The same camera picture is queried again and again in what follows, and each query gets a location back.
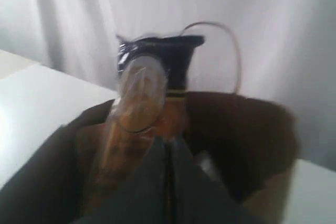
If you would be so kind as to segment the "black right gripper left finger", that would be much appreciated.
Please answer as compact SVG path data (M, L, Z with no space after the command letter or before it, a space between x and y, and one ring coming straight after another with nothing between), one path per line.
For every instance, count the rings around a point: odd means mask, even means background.
M109 202L106 223L169 223L167 153L155 137L142 163Z

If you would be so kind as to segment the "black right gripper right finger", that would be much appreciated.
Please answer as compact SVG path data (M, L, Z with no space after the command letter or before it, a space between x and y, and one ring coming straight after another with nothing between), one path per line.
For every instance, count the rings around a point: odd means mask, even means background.
M169 223L259 223L193 163L180 137L169 143Z

